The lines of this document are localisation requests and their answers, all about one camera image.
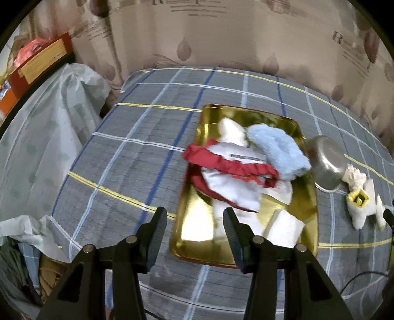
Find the yellow white fluffy sock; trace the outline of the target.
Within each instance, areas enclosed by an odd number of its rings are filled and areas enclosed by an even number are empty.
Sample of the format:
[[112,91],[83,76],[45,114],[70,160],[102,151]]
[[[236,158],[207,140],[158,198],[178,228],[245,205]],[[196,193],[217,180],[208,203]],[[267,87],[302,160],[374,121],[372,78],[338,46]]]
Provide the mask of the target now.
[[351,216],[353,227],[357,230],[362,229],[365,224],[369,203],[370,198],[363,189],[351,191],[346,196],[347,209]]

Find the red white cloth bag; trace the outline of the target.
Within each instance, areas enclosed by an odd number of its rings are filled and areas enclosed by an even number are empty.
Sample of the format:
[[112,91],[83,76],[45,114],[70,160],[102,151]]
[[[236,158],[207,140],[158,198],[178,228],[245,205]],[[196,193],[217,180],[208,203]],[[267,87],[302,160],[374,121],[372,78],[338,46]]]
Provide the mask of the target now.
[[266,157],[248,147],[211,139],[190,144],[183,153],[190,164],[190,180],[201,193],[243,211],[259,211],[263,195],[289,205],[290,181],[281,180]]

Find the light blue fluffy towel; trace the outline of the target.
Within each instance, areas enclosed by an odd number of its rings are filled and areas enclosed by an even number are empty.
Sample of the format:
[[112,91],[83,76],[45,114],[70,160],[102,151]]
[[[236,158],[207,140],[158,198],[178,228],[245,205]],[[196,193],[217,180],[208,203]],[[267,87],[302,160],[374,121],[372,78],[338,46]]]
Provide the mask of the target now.
[[311,170],[307,156],[282,129],[261,123],[248,127],[246,135],[248,140],[266,155],[281,180],[292,181]]

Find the white towel with yellow stripes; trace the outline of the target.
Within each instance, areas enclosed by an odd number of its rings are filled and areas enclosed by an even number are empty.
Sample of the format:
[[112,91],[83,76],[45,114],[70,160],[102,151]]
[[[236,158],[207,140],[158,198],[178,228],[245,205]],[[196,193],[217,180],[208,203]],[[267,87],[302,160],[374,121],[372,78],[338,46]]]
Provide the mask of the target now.
[[383,205],[382,199],[380,195],[376,196],[376,220],[377,220],[377,226],[380,231],[383,231],[386,226],[386,220],[384,219],[383,213],[385,211],[385,207]]

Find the white foam sponge block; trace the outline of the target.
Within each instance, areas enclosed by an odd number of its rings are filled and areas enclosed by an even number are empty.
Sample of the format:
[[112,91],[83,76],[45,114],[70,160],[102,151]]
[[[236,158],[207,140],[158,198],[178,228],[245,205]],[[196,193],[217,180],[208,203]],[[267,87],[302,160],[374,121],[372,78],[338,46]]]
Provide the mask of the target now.
[[363,190],[368,196],[369,200],[366,204],[366,215],[374,215],[376,214],[376,195],[375,195],[375,186],[374,181],[372,179],[368,179],[365,181],[363,185]]

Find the white rolled cloth in tray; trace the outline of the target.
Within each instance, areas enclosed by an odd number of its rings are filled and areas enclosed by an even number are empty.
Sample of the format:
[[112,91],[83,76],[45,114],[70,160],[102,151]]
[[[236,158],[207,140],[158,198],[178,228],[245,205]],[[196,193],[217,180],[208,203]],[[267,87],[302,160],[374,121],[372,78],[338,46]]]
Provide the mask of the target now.
[[[227,240],[223,224],[224,209],[230,207],[226,202],[213,200],[214,231],[213,240],[217,243]],[[240,223],[247,224],[255,235],[263,236],[273,245],[293,248],[300,237],[305,224],[284,209],[276,210],[264,226],[263,216],[255,212],[234,208]]]

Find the cream crumpled cloth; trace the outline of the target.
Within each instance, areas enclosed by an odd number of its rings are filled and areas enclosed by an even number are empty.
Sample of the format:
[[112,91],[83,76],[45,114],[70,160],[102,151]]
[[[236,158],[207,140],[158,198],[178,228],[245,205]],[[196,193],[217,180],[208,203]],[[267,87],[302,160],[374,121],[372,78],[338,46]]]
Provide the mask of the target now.
[[342,177],[342,181],[348,185],[350,192],[363,189],[363,185],[365,184],[366,180],[367,176],[365,173],[360,172],[359,169],[350,164],[346,165],[346,170]]

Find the gold metal tray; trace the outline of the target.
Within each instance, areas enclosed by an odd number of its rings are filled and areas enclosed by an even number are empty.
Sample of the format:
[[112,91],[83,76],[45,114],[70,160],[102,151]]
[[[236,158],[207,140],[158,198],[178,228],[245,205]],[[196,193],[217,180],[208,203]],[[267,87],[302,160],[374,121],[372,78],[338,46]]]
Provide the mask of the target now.
[[186,148],[186,175],[170,240],[178,258],[235,265],[224,209],[275,245],[317,252],[316,189],[298,123],[227,105],[206,105]]

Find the grey plaid bed sheet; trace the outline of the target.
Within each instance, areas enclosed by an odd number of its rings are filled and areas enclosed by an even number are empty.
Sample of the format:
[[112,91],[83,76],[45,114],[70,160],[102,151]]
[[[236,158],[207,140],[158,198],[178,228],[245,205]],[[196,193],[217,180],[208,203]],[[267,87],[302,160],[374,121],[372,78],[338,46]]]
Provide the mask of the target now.
[[[294,119],[303,137],[326,135],[354,167],[374,180],[393,209],[393,159],[372,128],[312,85],[238,70],[175,67],[135,72],[89,138],[60,189],[52,213],[56,241],[71,261],[85,244],[117,244],[150,220],[143,209],[167,209],[166,235],[152,271],[139,276],[144,305],[164,319],[242,319],[250,275],[181,261],[168,250],[189,145],[204,105],[260,109]],[[357,231],[346,208],[346,185],[317,191],[318,260],[341,290],[365,271],[387,272],[391,230],[374,216]]]

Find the steel bowl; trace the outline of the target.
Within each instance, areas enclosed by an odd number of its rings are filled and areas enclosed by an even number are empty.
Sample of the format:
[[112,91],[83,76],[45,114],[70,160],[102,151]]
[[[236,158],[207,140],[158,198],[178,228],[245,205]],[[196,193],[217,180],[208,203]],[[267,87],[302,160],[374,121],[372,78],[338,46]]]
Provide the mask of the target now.
[[338,190],[346,171],[346,158],[340,145],[327,136],[318,135],[307,139],[305,148],[316,187],[326,193]]

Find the white fluffy cotton wad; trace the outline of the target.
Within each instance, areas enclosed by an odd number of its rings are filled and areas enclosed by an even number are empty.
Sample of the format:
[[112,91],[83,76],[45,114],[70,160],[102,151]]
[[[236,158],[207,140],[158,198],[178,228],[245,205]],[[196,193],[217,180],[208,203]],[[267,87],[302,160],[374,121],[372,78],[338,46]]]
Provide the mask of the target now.
[[218,123],[219,141],[234,143],[235,145],[247,147],[245,128],[230,118],[222,118]]

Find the pale green dotted sheet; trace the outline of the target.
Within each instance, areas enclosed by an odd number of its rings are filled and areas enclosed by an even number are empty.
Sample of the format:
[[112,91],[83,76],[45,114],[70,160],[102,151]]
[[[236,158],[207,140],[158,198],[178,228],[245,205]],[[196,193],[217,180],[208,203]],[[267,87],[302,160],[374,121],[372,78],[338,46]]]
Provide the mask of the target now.
[[31,95],[1,137],[2,221],[49,223],[64,179],[100,123],[109,94],[101,75],[72,63]]

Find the beige leaf print curtain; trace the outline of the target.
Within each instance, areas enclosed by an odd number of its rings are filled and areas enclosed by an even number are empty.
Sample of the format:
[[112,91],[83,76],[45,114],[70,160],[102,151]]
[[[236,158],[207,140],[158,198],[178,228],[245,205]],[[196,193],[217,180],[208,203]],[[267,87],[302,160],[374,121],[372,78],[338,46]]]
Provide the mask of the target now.
[[340,102],[393,146],[393,58],[348,1],[42,1],[21,31],[68,33],[115,89],[145,67],[276,75]]

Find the red orange cardboard box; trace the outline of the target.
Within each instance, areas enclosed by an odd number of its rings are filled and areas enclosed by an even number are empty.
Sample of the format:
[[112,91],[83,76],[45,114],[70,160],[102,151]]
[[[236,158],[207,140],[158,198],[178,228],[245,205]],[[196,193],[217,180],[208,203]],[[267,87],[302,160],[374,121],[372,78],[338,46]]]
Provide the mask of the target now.
[[69,33],[50,40],[48,44],[32,54],[7,78],[10,88],[1,99],[1,115],[8,116],[17,102],[27,96],[28,90],[34,84],[72,56],[73,47]]

